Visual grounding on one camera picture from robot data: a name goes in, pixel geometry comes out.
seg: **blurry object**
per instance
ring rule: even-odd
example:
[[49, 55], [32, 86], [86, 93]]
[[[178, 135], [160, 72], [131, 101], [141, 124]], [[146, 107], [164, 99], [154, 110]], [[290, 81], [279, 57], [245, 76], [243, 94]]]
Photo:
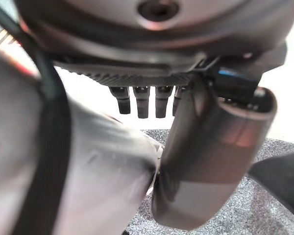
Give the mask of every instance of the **blurry object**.
[[257, 162], [249, 175], [294, 214], [294, 153]]
[[[0, 234], [18, 217], [37, 164], [39, 84], [0, 57]], [[75, 103], [71, 112], [71, 166], [55, 234], [121, 234], [154, 179], [161, 145]]]
[[165, 226], [193, 230], [229, 199], [265, 139], [277, 109], [274, 95], [258, 88], [247, 105], [217, 98], [199, 78], [179, 102], [152, 214]]

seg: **black cable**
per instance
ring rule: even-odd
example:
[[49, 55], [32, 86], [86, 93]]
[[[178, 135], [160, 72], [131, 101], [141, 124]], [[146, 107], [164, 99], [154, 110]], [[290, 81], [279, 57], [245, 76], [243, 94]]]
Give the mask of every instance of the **black cable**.
[[12, 235], [50, 235], [68, 170], [71, 114], [62, 81], [48, 55], [0, 8], [0, 25], [25, 49], [41, 74], [39, 161]]

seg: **gray carpet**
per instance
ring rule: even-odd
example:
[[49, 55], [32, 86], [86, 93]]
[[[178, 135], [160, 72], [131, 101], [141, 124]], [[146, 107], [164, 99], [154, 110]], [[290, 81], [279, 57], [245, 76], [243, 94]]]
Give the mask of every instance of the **gray carpet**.
[[[144, 131], [165, 144], [168, 130]], [[294, 144], [266, 140], [257, 161], [294, 151]], [[131, 235], [294, 235], [294, 216], [252, 179], [244, 178], [221, 211], [205, 226], [187, 232], [158, 225], [147, 196], [127, 230]]]

